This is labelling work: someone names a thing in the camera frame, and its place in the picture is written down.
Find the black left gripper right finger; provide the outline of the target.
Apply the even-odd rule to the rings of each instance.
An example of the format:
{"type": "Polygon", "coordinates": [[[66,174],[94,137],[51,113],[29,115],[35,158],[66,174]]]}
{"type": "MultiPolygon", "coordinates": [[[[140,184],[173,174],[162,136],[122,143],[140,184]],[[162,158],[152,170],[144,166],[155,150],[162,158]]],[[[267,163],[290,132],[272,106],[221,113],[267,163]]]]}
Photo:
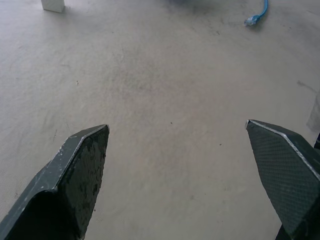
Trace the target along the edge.
{"type": "Polygon", "coordinates": [[[260,181],[281,226],[275,240],[320,240],[320,149],[284,127],[249,119],[260,181]]]}

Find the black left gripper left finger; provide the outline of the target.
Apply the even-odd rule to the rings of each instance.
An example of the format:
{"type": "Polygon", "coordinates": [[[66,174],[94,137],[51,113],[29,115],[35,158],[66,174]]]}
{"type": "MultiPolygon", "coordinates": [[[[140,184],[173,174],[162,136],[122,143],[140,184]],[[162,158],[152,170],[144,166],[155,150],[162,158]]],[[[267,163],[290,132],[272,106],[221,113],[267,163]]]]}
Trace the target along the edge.
{"type": "Polygon", "coordinates": [[[110,129],[66,139],[0,222],[0,240],[84,240],[102,185],[110,129]]]}

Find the white box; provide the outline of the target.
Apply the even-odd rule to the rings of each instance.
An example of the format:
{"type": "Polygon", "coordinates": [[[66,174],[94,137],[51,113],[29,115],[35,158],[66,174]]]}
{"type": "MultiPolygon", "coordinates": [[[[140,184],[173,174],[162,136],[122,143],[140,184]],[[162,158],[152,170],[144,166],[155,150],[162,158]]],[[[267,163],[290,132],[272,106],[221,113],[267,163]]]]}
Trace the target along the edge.
{"type": "Polygon", "coordinates": [[[41,0],[42,8],[46,11],[62,13],[65,8],[65,0],[41,0]]]}

